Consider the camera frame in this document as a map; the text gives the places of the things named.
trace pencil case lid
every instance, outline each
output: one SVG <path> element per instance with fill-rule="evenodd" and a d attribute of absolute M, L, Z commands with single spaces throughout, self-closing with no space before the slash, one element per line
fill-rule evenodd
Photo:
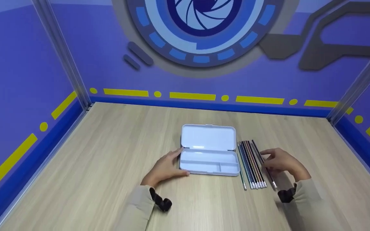
<path fill-rule="evenodd" d="M 230 126 L 184 124 L 181 145 L 184 148 L 231 151 L 236 149 L 236 130 Z"/>

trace yellow dot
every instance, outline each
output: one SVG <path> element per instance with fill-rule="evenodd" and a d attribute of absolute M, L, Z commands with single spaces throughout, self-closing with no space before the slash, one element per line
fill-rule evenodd
<path fill-rule="evenodd" d="M 161 97 L 161 92 L 160 91 L 156 91 L 156 92 L 154 92 L 154 96 L 155 97 L 157 97 L 157 98 L 159 98 L 159 97 Z"/>
<path fill-rule="evenodd" d="M 46 122 L 42 122 L 40 124 L 40 130 L 41 132 L 45 132 L 48 129 L 48 124 Z"/>
<path fill-rule="evenodd" d="M 291 104 L 291 105 L 295 105 L 297 103 L 298 103 L 298 100 L 296 98 L 291 99 L 291 101 L 289 101 L 289 104 Z"/>
<path fill-rule="evenodd" d="M 221 99 L 222 99 L 222 101 L 228 101 L 229 100 L 229 96 L 222 95 Z"/>
<path fill-rule="evenodd" d="M 95 88 L 89 88 L 89 91 L 90 91 L 92 94 L 97 94 L 97 93 L 98 93 L 97 89 L 95 89 Z"/>
<path fill-rule="evenodd" d="M 355 116 L 355 123 L 360 124 L 364 121 L 364 117 L 361 117 L 360 115 Z"/>

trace left hand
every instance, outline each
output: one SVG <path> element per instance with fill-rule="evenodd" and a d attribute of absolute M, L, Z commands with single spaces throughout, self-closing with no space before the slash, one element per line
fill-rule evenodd
<path fill-rule="evenodd" d="M 149 185 L 150 187 L 155 188 L 159 182 L 172 178 L 172 177 L 181 177 L 189 176 L 189 172 L 186 170 L 181 170 L 175 168 L 173 164 L 176 161 L 176 158 L 182 152 L 183 148 L 178 148 L 175 151 L 170 151 L 161 157 L 154 165 L 154 167 L 149 171 L 149 173 L 144 177 L 141 182 L 141 185 Z"/>

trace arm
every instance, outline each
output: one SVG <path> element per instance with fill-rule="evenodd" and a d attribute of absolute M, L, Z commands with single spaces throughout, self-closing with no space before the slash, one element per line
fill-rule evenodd
<path fill-rule="evenodd" d="M 323 200 L 312 179 L 300 180 L 296 183 L 294 200 L 305 230 L 339 231 L 341 225 L 328 203 Z"/>
<path fill-rule="evenodd" d="M 339 231 L 341 225 L 328 203 L 322 199 L 308 170 L 296 158 L 280 148 L 261 152 L 270 155 L 263 164 L 272 175 L 288 171 L 295 178 L 294 203 L 306 231 Z"/>
<path fill-rule="evenodd" d="M 144 177 L 140 186 L 128 197 L 125 210 L 121 212 L 116 224 L 116 231 L 145 231 L 152 214 L 155 202 L 152 200 L 149 189 L 156 188 L 159 182 L 172 178 L 188 176 L 189 172 L 174 167 L 174 163 L 182 148 L 169 152 L 161 157 Z"/>
<path fill-rule="evenodd" d="M 148 185 L 135 187 L 116 225 L 116 231 L 145 231 L 155 205 L 149 189 Z"/>

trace blue circle graphic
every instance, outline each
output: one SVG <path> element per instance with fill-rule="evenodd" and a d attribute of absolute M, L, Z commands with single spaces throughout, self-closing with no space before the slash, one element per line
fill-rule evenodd
<path fill-rule="evenodd" d="M 251 50 L 269 32 L 284 0 L 126 0 L 145 41 L 166 59 L 214 67 Z"/>
<path fill-rule="evenodd" d="M 242 0 L 167 0 L 169 14 L 184 32 L 210 36 L 235 19 Z"/>

